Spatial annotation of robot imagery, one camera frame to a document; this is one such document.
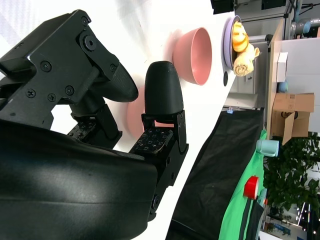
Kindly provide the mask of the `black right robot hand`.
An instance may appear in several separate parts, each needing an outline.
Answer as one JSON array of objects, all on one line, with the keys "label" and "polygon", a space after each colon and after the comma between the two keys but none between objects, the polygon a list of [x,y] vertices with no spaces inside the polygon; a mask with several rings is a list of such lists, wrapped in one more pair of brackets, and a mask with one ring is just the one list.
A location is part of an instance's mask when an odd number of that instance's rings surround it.
[{"label": "black right robot hand", "polygon": [[180,80],[169,61],[146,73],[143,133],[129,152],[106,104],[138,88],[75,10],[43,22],[0,60],[0,237],[130,240],[187,155]]}]

